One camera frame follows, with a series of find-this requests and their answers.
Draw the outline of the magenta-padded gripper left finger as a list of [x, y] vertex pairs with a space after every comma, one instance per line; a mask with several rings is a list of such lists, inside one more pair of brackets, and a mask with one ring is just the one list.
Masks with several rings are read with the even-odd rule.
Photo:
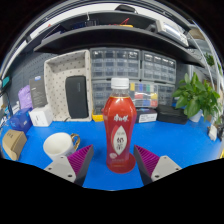
[[92, 145], [83, 147], [69, 156], [60, 156], [45, 171], [82, 186], [94, 155]]

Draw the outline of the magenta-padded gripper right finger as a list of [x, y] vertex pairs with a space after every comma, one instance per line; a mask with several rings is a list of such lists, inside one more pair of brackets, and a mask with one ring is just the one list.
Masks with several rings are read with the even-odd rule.
[[148, 185], [181, 170], [181, 167], [167, 155], [159, 157], [138, 145], [134, 146], [134, 157], [138, 164], [143, 185]]

